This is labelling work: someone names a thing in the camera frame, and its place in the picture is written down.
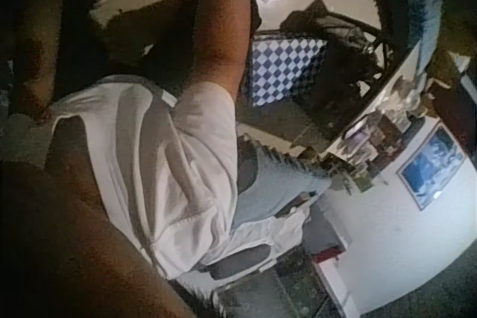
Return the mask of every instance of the leg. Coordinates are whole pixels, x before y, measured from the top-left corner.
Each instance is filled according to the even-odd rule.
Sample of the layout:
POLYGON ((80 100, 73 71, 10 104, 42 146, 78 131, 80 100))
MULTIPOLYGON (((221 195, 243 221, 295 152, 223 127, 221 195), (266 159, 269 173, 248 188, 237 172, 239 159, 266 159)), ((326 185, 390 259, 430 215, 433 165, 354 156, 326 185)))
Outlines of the leg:
POLYGON ((64 0, 54 101, 82 90, 106 74, 109 56, 89 15, 97 0, 64 0))

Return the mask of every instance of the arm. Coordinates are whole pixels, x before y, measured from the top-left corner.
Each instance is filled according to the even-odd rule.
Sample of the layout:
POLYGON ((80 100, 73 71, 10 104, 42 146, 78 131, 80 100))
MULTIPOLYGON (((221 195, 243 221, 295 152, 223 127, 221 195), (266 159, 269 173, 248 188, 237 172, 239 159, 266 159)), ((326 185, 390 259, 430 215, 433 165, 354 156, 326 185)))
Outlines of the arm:
POLYGON ((250 38, 250 0, 200 0, 192 81, 225 88, 235 100, 250 38))
POLYGON ((51 101, 63 0, 25 0, 17 28, 12 112, 34 118, 51 101))

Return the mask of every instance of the white t-shirt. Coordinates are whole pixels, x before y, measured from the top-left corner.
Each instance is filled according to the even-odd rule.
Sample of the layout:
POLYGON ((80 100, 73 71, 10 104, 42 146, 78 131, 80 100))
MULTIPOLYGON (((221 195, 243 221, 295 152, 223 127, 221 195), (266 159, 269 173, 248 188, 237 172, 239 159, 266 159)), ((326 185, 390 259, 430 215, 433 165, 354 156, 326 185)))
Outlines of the white t-shirt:
POLYGON ((199 83, 173 106, 170 95, 141 77, 107 77, 53 105, 51 124, 10 143, 19 156, 2 156, 35 156, 44 165, 57 121, 79 115, 110 221, 173 279, 228 239, 237 200, 230 94, 199 83))
POLYGON ((261 264, 279 258, 299 245, 303 239, 303 224, 309 217, 308 205, 299 207, 285 217, 269 217, 261 221, 243 223, 222 245, 212 248, 200 260, 210 265, 244 249, 266 244, 271 247, 270 255, 261 264))

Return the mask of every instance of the sleeve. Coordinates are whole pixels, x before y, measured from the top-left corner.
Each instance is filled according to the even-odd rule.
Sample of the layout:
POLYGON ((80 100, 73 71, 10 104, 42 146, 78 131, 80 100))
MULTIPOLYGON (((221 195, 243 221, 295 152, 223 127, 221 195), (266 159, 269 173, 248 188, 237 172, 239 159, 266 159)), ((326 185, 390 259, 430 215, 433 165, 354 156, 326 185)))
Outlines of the sleeve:
POLYGON ((174 108, 175 127, 197 139, 237 179, 235 103, 229 92, 211 82, 189 87, 174 108))
POLYGON ((174 138, 160 160, 168 169, 157 182, 162 183, 159 190, 167 187, 161 197, 174 198, 174 205, 164 206, 168 223, 154 241, 168 279, 189 271, 228 239, 237 200, 235 104, 230 94, 214 83, 191 86, 171 120, 174 138))
POLYGON ((234 253, 250 249, 251 247, 261 244, 272 246, 271 227, 276 220, 275 217, 270 217, 266 220, 243 223, 222 245, 210 250, 200 262, 209 266, 234 253))

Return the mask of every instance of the red object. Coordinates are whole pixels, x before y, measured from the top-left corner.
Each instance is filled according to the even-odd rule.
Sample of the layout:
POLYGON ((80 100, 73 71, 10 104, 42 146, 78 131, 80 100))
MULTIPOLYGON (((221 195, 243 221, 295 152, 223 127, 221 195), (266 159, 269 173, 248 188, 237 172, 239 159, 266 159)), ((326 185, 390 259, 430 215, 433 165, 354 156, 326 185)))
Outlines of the red object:
POLYGON ((341 253, 343 253, 343 249, 341 247, 339 246, 330 247, 329 249, 325 249, 324 251, 317 253, 316 255, 313 255, 313 262, 316 264, 319 264, 321 262, 329 260, 330 258, 337 257, 341 253))

